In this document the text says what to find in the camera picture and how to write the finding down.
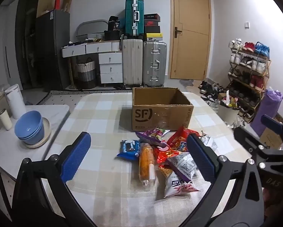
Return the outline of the white red snack bag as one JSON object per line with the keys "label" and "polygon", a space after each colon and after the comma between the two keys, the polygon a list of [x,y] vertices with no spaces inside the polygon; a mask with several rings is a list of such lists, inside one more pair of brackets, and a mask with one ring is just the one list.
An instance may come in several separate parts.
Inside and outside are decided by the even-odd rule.
{"label": "white red snack bag", "polygon": [[199,190],[193,186],[191,181],[183,181],[169,165],[159,165],[159,170],[166,178],[164,198],[199,192]]}

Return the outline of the silver purple snack bag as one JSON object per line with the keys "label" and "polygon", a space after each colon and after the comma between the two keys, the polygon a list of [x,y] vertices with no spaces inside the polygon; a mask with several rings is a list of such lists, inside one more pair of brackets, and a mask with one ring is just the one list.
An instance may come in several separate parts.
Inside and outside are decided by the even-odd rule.
{"label": "silver purple snack bag", "polygon": [[183,181],[192,181],[197,165],[189,152],[182,152],[177,156],[169,157],[166,161]]}

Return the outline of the red cone chips bag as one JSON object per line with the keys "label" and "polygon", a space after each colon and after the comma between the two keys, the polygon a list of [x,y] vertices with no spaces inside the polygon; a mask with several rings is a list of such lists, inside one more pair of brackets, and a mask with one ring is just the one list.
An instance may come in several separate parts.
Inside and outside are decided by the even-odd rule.
{"label": "red cone chips bag", "polygon": [[179,150],[181,152],[187,152],[187,137],[190,134],[195,134],[199,137],[199,133],[197,131],[187,129],[184,127],[180,127],[167,141],[167,145],[173,150]]}

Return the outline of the red Oreo cookie pack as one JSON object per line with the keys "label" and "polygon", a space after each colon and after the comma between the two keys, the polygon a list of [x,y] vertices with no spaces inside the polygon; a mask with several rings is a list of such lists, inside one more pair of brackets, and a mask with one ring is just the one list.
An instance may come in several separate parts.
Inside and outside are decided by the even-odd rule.
{"label": "red Oreo cookie pack", "polygon": [[155,160],[158,164],[164,163],[166,159],[177,156],[180,154],[180,151],[171,149],[170,147],[154,147],[153,154]]}

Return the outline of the orange wafer snack tube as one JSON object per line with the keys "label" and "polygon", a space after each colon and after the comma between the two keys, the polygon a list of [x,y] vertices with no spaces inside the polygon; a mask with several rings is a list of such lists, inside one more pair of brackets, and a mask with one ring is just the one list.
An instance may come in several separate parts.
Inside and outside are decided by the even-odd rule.
{"label": "orange wafer snack tube", "polygon": [[150,190],[156,180],[153,149],[148,143],[141,144],[139,155],[139,180],[145,190]]}

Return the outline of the blue Oreo cookie pack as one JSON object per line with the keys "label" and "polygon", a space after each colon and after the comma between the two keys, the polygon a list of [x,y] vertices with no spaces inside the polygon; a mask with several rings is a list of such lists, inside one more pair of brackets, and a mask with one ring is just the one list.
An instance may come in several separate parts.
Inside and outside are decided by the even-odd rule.
{"label": "blue Oreo cookie pack", "polygon": [[138,140],[122,140],[120,142],[120,151],[116,155],[129,161],[138,161],[141,143]]}

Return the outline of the purple candy bag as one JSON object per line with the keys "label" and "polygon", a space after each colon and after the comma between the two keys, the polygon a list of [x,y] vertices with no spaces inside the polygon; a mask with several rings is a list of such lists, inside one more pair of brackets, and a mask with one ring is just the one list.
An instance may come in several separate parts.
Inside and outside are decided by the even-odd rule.
{"label": "purple candy bag", "polygon": [[135,134],[141,140],[141,142],[145,142],[150,145],[155,145],[157,147],[164,148],[167,147],[168,145],[163,140],[163,138],[169,132],[170,130],[155,128],[144,132],[135,132]]}

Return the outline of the purple gift bag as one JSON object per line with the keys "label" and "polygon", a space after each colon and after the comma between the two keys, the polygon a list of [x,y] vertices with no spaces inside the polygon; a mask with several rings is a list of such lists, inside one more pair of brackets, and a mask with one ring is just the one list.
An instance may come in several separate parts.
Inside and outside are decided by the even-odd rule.
{"label": "purple gift bag", "polygon": [[262,99],[260,107],[250,125],[259,137],[265,130],[265,126],[261,123],[261,117],[263,115],[268,115],[269,117],[274,118],[282,100],[283,94],[280,91],[273,90],[272,87],[265,90],[264,98]]}

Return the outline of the white trash bin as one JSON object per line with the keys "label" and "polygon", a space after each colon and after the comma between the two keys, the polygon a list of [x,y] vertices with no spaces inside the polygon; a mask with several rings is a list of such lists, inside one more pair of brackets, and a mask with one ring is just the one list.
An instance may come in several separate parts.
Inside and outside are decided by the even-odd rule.
{"label": "white trash bin", "polygon": [[220,93],[218,100],[220,101],[219,108],[217,111],[218,116],[228,125],[232,125],[238,117],[239,109],[233,109],[226,106],[223,102],[226,97],[226,93]]}

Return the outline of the checkered tablecloth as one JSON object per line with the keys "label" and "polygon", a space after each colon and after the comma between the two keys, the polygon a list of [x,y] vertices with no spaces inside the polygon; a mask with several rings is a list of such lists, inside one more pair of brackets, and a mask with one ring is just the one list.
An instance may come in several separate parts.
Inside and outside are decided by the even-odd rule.
{"label": "checkered tablecloth", "polygon": [[166,178],[153,166],[155,181],[145,186],[139,178],[131,93],[94,93],[73,104],[48,154],[60,154],[82,132],[90,134],[91,147],[66,183],[89,218],[97,226],[179,226],[210,183],[196,171],[192,192],[166,196]]}

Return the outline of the shoe rack with shoes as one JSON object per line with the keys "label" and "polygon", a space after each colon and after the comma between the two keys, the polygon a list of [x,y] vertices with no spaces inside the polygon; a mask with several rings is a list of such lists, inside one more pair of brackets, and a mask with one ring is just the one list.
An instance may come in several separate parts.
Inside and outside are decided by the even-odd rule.
{"label": "shoe rack with shoes", "polygon": [[227,89],[238,99],[239,116],[251,123],[265,96],[271,64],[270,48],[260,42],[243,43],[240,38],[231,40],[228,47],[231,55]]}

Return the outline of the beige plate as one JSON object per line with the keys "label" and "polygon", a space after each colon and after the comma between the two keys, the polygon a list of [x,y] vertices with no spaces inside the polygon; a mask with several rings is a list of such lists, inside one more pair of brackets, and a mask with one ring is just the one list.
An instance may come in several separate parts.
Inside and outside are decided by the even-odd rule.
{"label": "beige plate", "polygon": [[51,124],[45,117],[42,118],[42,127],[33,136],[23,139],[22,142],[28,148],[38,148],[44,145],[51,135]]}

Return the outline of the stacked blue bowls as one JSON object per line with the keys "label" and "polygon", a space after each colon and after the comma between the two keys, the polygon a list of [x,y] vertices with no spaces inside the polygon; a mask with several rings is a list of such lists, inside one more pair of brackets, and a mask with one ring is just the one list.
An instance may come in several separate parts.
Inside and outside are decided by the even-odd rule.
{"label": "stacked blue bowls", "polygon": [[42,115],[32,110],[23,114],[15,124],[15,135],[22,141],[30,138],[42,127]]}

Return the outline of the small white cup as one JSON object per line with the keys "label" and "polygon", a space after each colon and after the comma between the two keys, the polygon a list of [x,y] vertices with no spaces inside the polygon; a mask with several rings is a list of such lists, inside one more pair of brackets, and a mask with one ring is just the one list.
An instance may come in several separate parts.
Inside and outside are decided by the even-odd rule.
{"label": "small white cup", "polygon": [[6,109],[2,109],[0,111],[0,120],[7,131],[12,128],[12,121],[10,120],[9,114]]}

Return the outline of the white kettle jug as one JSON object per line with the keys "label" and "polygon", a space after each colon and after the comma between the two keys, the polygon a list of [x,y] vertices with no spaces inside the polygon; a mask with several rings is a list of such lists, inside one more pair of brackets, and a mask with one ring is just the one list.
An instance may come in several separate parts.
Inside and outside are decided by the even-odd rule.
{"label": "white kettle jug", "polygon": [[14,119],[19,119],[27,112],[18,84],[7,88],[4,94]]}

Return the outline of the patterned floor rug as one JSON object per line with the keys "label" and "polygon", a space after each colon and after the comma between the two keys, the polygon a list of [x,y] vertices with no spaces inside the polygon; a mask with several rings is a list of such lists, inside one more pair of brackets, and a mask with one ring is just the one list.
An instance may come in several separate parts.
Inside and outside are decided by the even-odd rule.
{"label": "patterned floor rug", "polygon": [[90,94],[131,93],[132,90],[50,91],[37,105],[78,104]]}

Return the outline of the SF cardboard box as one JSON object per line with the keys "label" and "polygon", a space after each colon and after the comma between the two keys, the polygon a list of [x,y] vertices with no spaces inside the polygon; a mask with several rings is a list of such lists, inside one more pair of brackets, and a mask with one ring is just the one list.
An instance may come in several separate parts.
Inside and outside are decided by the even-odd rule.
{"label": "SF cardboard box", "polygon": [[187,128],[194,106],[178,88],[133,88],[132,130]]}

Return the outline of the woven laundry basket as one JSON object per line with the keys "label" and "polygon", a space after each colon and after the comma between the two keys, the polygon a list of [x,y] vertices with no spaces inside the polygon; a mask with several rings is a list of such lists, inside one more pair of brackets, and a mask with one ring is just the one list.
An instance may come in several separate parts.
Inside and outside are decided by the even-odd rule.
{"label": "woven laundry basket", "polygon": [[87,58],[86,62],[77,64],[79,89],[93,89],[96,87],[95,61]]}

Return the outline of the wooden door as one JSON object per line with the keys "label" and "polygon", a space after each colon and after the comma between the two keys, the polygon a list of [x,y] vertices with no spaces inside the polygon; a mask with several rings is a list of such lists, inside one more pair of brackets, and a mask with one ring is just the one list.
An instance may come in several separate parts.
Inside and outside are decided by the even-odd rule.
{"label": "wooden door", "polygon": [[203,80],[211,44],[211,0],[171,0],[169,76]]}

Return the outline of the silver aluminium suitcase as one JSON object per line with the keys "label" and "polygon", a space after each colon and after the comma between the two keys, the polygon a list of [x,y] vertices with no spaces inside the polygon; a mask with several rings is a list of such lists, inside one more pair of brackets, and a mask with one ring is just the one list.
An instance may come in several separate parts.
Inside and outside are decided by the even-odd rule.
{"label": "silver aluminium suitcase", "polygon": [[162,87],[165,81],[166,62],[166,43],[144,42],[142,84],[146,87]]}

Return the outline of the white drawer desk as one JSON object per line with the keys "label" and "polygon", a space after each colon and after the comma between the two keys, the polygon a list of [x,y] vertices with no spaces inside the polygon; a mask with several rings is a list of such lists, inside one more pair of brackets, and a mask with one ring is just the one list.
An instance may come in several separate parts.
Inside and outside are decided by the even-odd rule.
{"label": "white drawer desk", "polygon": [[63,58],[97,54],[101,83],[123,83],[123,58],[119,40],[65,46],[61,52]]}

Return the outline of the stacked shoe boxes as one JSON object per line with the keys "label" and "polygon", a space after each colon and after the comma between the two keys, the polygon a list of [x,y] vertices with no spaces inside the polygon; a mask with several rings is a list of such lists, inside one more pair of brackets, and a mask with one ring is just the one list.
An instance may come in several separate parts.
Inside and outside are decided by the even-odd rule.
{"label": "stacked shoe boxes", "polygon": [[160,31],[160,15],[157,13],[144,15],[144,41],[162,41]]}

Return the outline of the beige suitcase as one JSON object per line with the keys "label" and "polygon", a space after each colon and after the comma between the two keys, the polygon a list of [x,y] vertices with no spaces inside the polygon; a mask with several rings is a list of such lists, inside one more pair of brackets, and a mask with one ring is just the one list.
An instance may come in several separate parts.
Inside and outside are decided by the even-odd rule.
{"label": "beige suitcase", "polygon": [[143,41],[123,40],[123,83],[129,86],[142,85]]}

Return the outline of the black refrigerator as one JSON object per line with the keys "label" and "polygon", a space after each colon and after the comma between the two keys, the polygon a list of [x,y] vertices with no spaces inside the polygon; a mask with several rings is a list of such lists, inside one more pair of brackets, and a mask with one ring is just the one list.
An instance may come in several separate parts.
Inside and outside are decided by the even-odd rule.
{"label": "black refrigerator", "polygon": [[69,41],[69,13],[52,10],[36,19],[35,63],[48,90],[64,90],[70,85],[69,67],[62,57],[62,48]]}

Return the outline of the grey oval mirror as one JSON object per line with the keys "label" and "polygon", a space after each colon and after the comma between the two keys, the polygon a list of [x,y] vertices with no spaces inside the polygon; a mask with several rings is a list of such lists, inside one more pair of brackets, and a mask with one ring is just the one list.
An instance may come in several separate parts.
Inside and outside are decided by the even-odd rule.
{"label": "grey oval mirror", "polygon": [[76,28],[75,35],[76,37],[89,35],[89,34],[98,34],[104,33],[108,29],[108,21],[104,19],[97,19],[88,22],[82,22]]}

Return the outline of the teal suitcase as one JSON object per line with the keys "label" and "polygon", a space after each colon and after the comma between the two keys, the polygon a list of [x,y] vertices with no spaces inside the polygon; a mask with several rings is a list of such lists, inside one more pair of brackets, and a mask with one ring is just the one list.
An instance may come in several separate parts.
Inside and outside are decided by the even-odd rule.
{"label": "teal suitcase", "polygon": [[125,34],[133,37],[144,36],[144,0],[126,0]]}

